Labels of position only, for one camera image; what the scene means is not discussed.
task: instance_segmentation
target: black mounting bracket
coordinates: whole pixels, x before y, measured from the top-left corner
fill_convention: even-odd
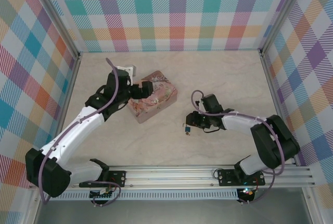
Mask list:
[[[245,178],[242,182],[239,181],[234,169],[219,169],[217,171],[219,186],[264,186],[265,177],[260,171]]]
[[[125,186],[126,171],[107,171],[105,177],[108,178],[107,181],[114,182],[118,184],[121,188]],[[108,188],[109,186],[109,184],[98,184],[93,182],[81,182],[79,184],[80,188]]]

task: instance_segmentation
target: floral patterned box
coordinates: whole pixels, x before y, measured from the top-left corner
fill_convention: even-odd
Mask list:
[[[159,70],[144,77],[140,82],[142,81],[151,81],[154,91],[147,99],[129,100],[128,107],[139,123],[143,123],[176,102],[178,93],[174,85]]]

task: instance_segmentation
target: purple cable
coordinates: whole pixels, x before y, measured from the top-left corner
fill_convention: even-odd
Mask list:
[[[96,197],[94,197],[94,198],[93,198],[93,203],[94,203],[94,205],[97,206],[97,207],[105,207],[105,206],[107,206],[107,205],[110,205],[111,203],[115,202],[116,199],[118,199],[118,197],[120,196],[120,193],[121,193],[121,187],[120,187],[118,184],[114,183],[114,182],[110,182],[110,181],[88,181],[88,182],[90,182],[90,183],[98,183],[98,184],[110,184],[110,185],[114,185],[114,186],[116,186],[116,187],[119,189],[119,193],[117,194],[117,196],[116,196],[114,199],[109,200],[107,203],[104,203],[104,204],[99,204],[99,205],[98,205],[98,204],[95,202],[95,198],[96,198]]]
[[[239,116],[239,117],[244,117],[244,118],[248,118],[248,119],[252,119],[252,120],[257,120],[257,121],[263,123],[268,128],[268,130],[270,131],[270,133],[272,134],[272,136],[274,137],[274,140],[275,140],[276,145],[277,145],[277,147],[279,149],[279,153],[280,153],[280,157],[281,157],[281,169],[280,169],[280,171],[278,173],[275,173],[274,171],[273,172],[269,172],[269,171],[264,171],[264,170],[263,170],[263,172],[267,173],[269,175],[274,175],[274,176],[278,176],[278,175],[280,175],[280,174],[283,173],[283,171],[285,169],[285,155],[283,153],[281,144],[279,142],[279,139],[278,139],[276,133],[274,132],[274,130],[272,129],[272,127],[267,122],[265,122],[264,120],[262,120],[262,119],[260,119],[258,117],[248,116],[248,115],[239,114],[239,113],[218,113],[218,114],[206,113],[206,112],[200,110],[197,107],[197,105],[196,105],[196,103],[195,103],[195,101],[193,99],[194,94],[197,93],[197,92],[200,93],[202,95],[202,97],[204,97],[204,93],[201,90],[194,90],[192,92],[192,95],[191,95],[191,102],[192,102],[193,106],[195,107],[195,109],[197,111],[199,111],[200,113],[202,113],[202,114],[204,114],[206,116]]]
[[[89,114],[89,115],[81,118],[79,121],[76,121],[71,126],[69,126],[68,129],[66,129],[61,134],[61,136],[54,142],[54,144],[52,145],[52,147],[49,149],[49,151],[45,155],[45,157],[44,157],[44,159],[43,159],[43,161],[41,163],[41,167],[39,169],[39,172],[38,172],[38,188],[39,188],[39,191],[40,191],[41,200],[42,200],[43,204],[46,204],[50,200],[50,196],[48,196],[48,198],[45,199],[44,191],[43,191],[43,185],[42,185],[42,176],[43,176],[43,169],[44,169],[45,163],[46,163],[48,157],[50,156],[50,154],[52,153],[53,148],[55,148],[58,145],[58,143],[62,140],[62,138],[69,131],[71,131],[76,125],[81,124],[84,120],[88,119],[89,117],[91,117],[91,116],[93,116],[95,114],[100,113],[102,110],[104,110],[105,108],[107,108],[114,101],[115,97],[117,96],[118,89],[119,89],[119,79],[118,79],[117,68],[113,65],[113,63],[110,61],[109,58],[106,58],[106,62],[112,67],[112,70],[114,72],[114,76],[116,77],[116,89],[114,91],[114,94],[113,94],[111,100],[106,105],[104,105],[102,108],[96,110],[95,112],[92,112],[91,114]]]

